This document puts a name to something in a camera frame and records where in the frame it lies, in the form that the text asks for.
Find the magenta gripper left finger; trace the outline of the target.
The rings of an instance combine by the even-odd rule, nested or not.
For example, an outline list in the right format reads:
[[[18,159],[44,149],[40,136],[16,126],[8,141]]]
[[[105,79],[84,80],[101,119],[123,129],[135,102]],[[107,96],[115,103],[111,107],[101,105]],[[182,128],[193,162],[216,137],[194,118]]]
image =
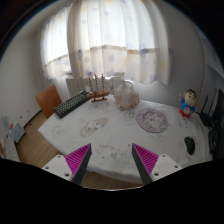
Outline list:
[[[91,145],[87,144],[66,156],[56,155],[46,165],[44,165],[42,169],[73,182],[76,185],[80,185],[91,154]]]

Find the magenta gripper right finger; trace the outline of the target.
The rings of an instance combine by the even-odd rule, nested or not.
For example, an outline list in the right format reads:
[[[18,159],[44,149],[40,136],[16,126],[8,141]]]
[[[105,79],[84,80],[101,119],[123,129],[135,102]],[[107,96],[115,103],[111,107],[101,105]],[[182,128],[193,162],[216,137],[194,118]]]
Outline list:
[[[137,144],[132,144],[132,156],[144,185],[182,169],[168,155],[157,155]]]

